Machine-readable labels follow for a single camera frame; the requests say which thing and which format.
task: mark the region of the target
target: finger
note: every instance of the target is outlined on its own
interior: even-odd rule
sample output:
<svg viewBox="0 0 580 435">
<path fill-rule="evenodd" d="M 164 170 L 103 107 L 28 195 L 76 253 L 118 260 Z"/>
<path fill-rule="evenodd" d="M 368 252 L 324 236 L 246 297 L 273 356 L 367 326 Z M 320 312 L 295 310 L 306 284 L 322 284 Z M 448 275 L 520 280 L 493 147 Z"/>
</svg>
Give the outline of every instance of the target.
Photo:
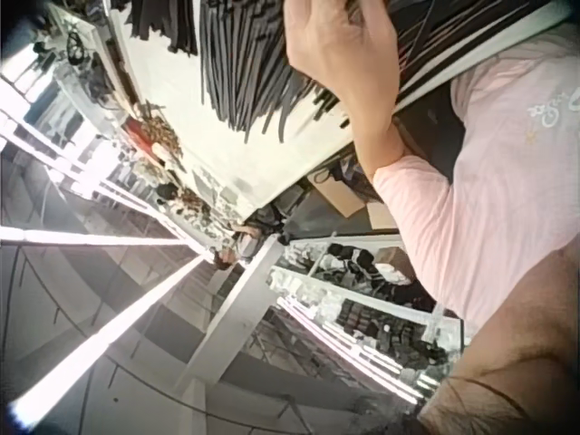
<svg viewBox="0 0 580 435">
<path fill-rule="evenodd" d="M 393 30 L 384 0 L 359 0 L 359 5 L 371 37 L 383 36 Z"/>
<path fill-rule="evenodd" d="M 286 31 L 304 29 L 310 19 L 312 0 L 285 0 L 284 25 Z"/>
<path fill-rule="evenodd" d="M 348 22 L 346 0 L 314 0 L 312 17 L 318 23 Z"/>
</svg>

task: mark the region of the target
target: hand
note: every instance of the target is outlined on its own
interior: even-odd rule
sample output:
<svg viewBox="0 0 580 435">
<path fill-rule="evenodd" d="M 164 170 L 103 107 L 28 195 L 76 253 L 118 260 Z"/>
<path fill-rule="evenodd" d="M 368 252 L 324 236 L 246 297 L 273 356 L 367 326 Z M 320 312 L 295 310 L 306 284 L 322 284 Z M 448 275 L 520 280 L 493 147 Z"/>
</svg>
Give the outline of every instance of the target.
<svg viewBox="0 0 580 435">
<path fill-rule="evenodd" d="M 386 131 L 399 92 L 397 34 L 384 0 L 361 0 L 364 24 L 349 21 L 346 0 L 285 0 L 292 66 L 332 91 L 354 129 Z"/>
</svg>

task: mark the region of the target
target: shopper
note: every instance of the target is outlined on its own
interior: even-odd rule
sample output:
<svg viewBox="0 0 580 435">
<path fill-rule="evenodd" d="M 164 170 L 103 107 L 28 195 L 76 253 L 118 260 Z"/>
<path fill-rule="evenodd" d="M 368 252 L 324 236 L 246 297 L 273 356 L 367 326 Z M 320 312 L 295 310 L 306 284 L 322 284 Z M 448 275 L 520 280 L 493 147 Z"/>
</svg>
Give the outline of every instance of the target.
<svg viewBox="0 0 580 435">
<path fill-rule="evenodd" d="M 285 1 L 290 62 L 341 100 L 425 288 L 482 328 L 419 433 L 558 421 L 578 399 L 577 262 L 550 254 L 580 230 L 578 34 L 560 25 L 453 83 L 467 134 L 450 186 L 391 123 L 399 66 L 384 1 L 359 2 L 364 25 L 349 22 L 345 3 Z"/>
</svg>

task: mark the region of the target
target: pink sleeve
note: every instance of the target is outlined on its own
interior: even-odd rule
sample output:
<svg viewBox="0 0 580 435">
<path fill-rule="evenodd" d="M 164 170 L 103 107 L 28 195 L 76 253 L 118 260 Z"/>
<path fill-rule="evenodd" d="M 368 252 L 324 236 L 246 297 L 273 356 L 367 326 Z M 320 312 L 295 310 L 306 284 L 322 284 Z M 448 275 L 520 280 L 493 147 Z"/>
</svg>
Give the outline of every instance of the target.
<svg viewBox="0 0 580 435">
<path fill-rule="evenodd" d="M 377 170 L 373 184 L 401 231 L 417 277 L 440 300 L 453 225 L 449 182 L 424 159 L 407 156 Z"/>
</svg>

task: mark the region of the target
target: pink shirt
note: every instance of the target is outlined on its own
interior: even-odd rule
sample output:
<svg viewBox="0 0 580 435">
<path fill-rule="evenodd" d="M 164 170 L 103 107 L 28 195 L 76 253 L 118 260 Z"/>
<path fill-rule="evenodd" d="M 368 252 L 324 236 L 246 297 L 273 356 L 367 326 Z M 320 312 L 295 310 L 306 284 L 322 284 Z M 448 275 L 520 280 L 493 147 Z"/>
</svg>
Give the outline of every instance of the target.
<svg viewBox="0 0 580 435">
<path fill-rule="evenodd" d="M 574 31 L 561 25 L 453 83 L 467 129 L 453 186 L 418 157 L 374 177 L 418 278 L 476 329 L 532 266 L 580 232 Z"/>
</svg>

